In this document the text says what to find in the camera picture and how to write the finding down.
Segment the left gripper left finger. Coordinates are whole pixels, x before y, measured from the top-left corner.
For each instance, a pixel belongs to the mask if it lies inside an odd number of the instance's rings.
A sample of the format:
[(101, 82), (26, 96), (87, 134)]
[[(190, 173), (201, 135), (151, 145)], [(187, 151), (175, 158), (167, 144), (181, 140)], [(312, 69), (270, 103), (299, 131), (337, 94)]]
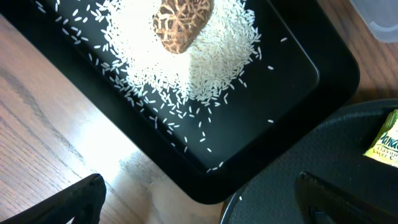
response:
[(2, 221), (2, 224), (100, 222), (106, 185), (100, 174), (91, 174), (53, 196)]

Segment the yellow green snack wrapper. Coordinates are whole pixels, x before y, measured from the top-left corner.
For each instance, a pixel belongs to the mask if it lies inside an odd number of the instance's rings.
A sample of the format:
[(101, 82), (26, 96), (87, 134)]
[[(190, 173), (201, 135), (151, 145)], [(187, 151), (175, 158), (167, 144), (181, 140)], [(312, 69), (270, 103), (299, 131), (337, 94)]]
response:
[(389, 113), (376, 138), (363, 155), (397, 167), (397, 110)]

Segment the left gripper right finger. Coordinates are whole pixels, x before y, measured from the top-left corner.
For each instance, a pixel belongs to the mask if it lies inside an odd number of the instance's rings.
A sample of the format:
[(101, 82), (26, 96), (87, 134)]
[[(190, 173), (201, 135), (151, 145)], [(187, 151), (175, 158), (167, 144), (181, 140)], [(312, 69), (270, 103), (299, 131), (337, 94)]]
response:
[(310, 172), (299, 173), (294, 189), (304, 223), (397, 223), (396, 214), (356, 198)]

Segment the brown food piece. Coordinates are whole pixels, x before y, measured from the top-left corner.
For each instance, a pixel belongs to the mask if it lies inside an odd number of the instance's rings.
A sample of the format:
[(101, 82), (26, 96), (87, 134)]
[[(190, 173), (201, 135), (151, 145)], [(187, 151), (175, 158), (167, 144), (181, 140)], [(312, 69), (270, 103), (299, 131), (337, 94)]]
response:
[(213, 8), (213, 0), (162, 0), (152, 28), (168, 52), (182, 54), (206, 26)]

